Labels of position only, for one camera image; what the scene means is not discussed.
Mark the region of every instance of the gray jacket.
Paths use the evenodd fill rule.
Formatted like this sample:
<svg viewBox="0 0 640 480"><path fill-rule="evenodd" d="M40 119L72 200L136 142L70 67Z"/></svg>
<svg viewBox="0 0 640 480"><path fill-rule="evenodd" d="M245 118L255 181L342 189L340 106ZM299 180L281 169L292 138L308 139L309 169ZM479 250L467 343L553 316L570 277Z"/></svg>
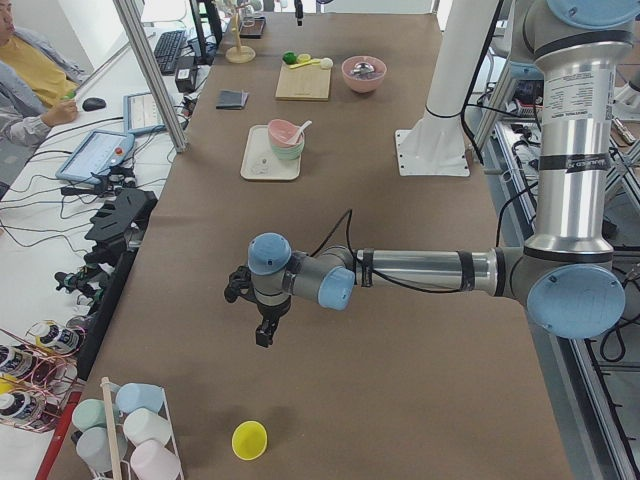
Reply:
<svg viewBox="0 0 640 480"><path fill-rule="evenodd" d="M87 78L78 65L64 58L38 33L16 28L15 35L49 57L72 82L80 84ZM18 145L37 146L51 130L40 119L46 111L29 85L13 68L0 61L0 137Z"/></svg>

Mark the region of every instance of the yellow shirt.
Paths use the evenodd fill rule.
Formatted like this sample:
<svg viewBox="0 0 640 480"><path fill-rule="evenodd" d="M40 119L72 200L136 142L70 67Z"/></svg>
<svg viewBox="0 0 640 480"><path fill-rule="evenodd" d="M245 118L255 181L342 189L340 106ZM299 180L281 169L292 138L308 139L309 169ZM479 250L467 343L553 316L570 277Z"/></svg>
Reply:
<svg viewBox="0 0 640 480"><path fill-rule="evenodd" d="M78 88L49 57L15 35L0 47L0 60L13 67L47 108Z"/></svg>

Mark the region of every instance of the brown table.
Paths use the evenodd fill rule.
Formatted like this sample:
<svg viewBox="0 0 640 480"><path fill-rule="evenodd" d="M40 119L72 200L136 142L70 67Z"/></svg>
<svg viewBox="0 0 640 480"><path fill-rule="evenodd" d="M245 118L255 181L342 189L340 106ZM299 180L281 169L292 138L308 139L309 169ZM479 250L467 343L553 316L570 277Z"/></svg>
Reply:
<svg viewBox="0 0 640 480"><path fill-rule="evenodd" d="M164 386L188 478L571 477L516 303L357 288L335 312L294 298L263 349L255 306L222 295L256 234L312 251L347 208L358 248L491 247L496 217L478 165L470 178L397 171L394 131L422 116L440 39L430 15L305 15L300 29L276 14L262 39L246 40L253 62L216 59L85 391L99 397L104 375ZM275 101L290 49L334 60L329 102ZM387 63L375 93L342 82L354 54ZM246 109L215 110L222 88L250 92ZM275 117L313 120L301 175L247 182L248 130ZM247 419L269 432L253 462L230 447ZM83 467L67 441L51 478L87 478Z"/></svg>

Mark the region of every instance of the blue joint cap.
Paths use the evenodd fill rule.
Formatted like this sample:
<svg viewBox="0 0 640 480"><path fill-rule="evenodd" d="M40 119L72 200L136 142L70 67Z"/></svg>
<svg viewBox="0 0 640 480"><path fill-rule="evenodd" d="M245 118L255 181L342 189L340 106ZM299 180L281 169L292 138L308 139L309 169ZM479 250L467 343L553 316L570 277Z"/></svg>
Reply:
<svg viewBox="0 0 640 480"><path fill-rule="evenodd" d="M597 265L566 265L538 279L527 297L529 319L563 338L600 335L624 311L616 276Z"/></svg>
<svg viewBox="0 0 640 480"><path fill-rule="evenodd" d="M544 80L544 75L532 63L509 62L511 76L517 80Z"/></svg>
<svg viewBox="0 0 640 480"><path fill-rule="evenodd" d="M356 274L344 267L335 267L324 277L318 290L318 304L325 308L347 308Z"/></svg>
<svg viewBox="0 0 640 480"><path fill-rule="evenodd" d="M291 246L277 233L263 233L249 244L249 270L256 275L271 275L284 268L291 258Z"/></svg>
<svg viewBox="0 0 640 480"><path fill-rule="evenodd" d="M564 23L586 30L606 30L633 20L640 13L637 0L547 0Z"/></svg>

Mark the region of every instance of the person's hand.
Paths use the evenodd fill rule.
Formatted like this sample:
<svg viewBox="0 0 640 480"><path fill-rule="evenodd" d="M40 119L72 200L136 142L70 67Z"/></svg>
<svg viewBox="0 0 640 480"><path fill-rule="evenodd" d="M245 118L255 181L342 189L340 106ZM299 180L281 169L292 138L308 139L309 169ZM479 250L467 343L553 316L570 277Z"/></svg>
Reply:
<svg viewBox="0 0 640 480"><path fill-rule="evenodd" d="M49 127L73 122L78 117L75 100L63 100L41 115L42 121Z"/></svg>

